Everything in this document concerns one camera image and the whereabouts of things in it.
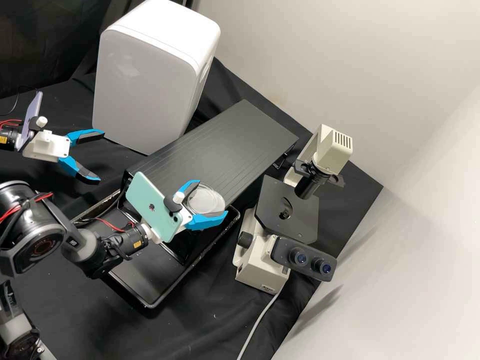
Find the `microscope stage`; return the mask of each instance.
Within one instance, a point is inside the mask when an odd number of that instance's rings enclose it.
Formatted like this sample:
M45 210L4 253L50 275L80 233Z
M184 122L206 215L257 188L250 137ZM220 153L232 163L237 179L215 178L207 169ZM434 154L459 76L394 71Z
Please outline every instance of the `microscope stage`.
M265 175L255 217L269 233L311 244L318 238L319 198L301 199L294 187Z

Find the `black motor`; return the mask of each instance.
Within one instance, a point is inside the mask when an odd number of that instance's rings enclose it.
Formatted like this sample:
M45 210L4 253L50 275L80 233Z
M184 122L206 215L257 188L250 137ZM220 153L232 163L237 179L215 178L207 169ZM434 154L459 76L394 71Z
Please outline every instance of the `black motor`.
M0 272L14 277L53 253L66 230L46 205L51 193L26 182L0 184Z

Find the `microscope focus knob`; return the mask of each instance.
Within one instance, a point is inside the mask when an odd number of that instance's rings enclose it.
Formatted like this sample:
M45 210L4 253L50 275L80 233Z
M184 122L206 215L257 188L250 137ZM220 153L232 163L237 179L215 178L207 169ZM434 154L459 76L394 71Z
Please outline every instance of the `microscope focus knob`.
M254 236L246 231L241 231L240 235L238 235L238 241L236 242L239 246L244 249L248 249L250 245L252 245L252 241L254 240Z

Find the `white knob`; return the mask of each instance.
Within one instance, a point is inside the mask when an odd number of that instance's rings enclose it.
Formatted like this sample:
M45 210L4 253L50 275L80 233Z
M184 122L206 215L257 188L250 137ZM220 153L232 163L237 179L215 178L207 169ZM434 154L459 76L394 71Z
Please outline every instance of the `white knob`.
M173 194L173 202L176 204L181 204L185 199L185 194L183 192L177 191Z
M43 128L45 125L47 125L49 121L47 120L47 118L45 116L39 116L38 119L36 120L35 124L39 127L39 128Z

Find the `vent slot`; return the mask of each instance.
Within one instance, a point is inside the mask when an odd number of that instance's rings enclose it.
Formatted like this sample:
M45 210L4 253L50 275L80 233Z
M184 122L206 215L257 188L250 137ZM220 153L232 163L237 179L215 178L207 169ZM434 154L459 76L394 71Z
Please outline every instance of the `vent slot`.
M341 132L335 131L335 142L348 149L352 148L352 138L348 135L342 134Z

